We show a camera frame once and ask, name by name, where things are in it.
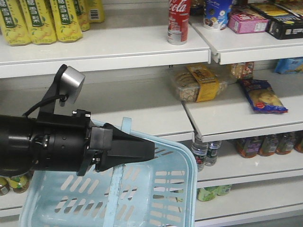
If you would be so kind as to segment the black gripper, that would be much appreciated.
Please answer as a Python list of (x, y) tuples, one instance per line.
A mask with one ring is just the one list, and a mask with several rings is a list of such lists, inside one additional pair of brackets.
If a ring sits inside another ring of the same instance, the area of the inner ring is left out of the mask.
[(95, 164), (96, 172), (154, 159), (154, 142), (127, 134), (105, 123), (96, 126), (90, 112), (76, 110), (71, 116), (40, 112), (31, 149), (32, 170), (76, 172), (83, 176)]

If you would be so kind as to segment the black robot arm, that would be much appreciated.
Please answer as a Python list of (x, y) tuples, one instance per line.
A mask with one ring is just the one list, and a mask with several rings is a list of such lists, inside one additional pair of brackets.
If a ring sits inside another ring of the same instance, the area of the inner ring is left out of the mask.
[(86, 174), (90, 167), (112, 167), (154, 158), (153, 142), (106, 123), (95, 125), (90, 112), (40, 112), (37, 118), (0, 118), (0, 174), (15, 177), (31, 170)]

